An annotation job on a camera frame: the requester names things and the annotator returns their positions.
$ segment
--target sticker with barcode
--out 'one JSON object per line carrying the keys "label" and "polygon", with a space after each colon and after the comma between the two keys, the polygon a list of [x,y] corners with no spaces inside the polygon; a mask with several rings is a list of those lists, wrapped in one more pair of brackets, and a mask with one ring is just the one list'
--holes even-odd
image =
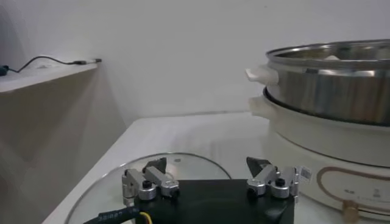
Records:
{"label": "sticker with barcode", "polygon": [[311,170],[307,167],[302,166],[300,168],[300,177],[303,180],[310,181],[311,180]]}

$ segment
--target white countertop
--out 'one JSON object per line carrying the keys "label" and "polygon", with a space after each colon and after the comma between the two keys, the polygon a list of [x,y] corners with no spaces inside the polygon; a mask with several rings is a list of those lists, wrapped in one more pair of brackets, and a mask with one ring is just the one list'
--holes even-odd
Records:
{"label": "white countertop", "polygon": [[[245,158],[261,158],[268,120],[250,113],[158,117],[134,122],[80,183],[43,222],[64,223],[77,201],[101,176],[131,160],[161,152],[190,152],[212,159],[233,178],[249,178]],[[341,213],[305,196],[296,208],[296,223],[340,223]],[[359,223],[384,223],[362,220]]]}

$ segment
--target screw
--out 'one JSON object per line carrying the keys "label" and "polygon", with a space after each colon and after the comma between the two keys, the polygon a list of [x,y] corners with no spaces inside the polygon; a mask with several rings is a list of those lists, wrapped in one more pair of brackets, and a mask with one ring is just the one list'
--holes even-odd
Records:
{"label": "screw", "polygon": [[277,180],[275,180],[275,185],[277,187],[284,187],[285,184],[286,184],[286,182],[282,178],[278,178]]}
{"label": "screw", "polygon": [[152,182],[150,182],[149,180],[144,180],[142,182],[142,188],[143,189],[149,189],[152,187]]}

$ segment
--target charging cable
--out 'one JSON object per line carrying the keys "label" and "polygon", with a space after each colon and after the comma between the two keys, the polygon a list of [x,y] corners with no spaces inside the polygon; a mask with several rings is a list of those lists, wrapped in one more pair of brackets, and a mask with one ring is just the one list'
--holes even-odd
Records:
{"label": "charging cable", "polygon": [[48,56],[36,56],[34,58],[31,58],[31,60],[29,60],[26,64],[24,64],[18,70],[12,69],[7,65],[0,66],[0,76],[7,75],[8,71],[20,73],[23,69],[25,69],[27,66],[29,66],[33,61],[35,61],[37,59],[41,59],[41,58],[49,59],[49,60],[55,61],[55,62],[63,64],[63,65],[87,65],[87,64],[102,62],[102,60],[100,58],[95,58],[92,60],[77,60],[77,61],[64,62],[64,61],[60,61],[58,59],[48,57]]}

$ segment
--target pot rim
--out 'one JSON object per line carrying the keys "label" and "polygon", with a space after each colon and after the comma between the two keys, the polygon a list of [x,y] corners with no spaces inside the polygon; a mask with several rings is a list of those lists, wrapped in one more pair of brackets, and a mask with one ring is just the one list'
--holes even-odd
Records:
{"label": "pot rim", "polygon": [[271,62],[290,66],[302,66],[305,68],[320,69],[359,69],[359,70],[379,70],[390,69],[390,58],[371,59],[371,60],[326,60],[313,58],[292,58],[282,57],[281,54],[309,51],[315,49],[329,49],[334,47],[350,46],[387,46],[390,49],[390,39],[382,40],[359,40],[359,41],[339,41],[331,43],[316,43],[309,45],[283,47],[268,51],[266,56]]}

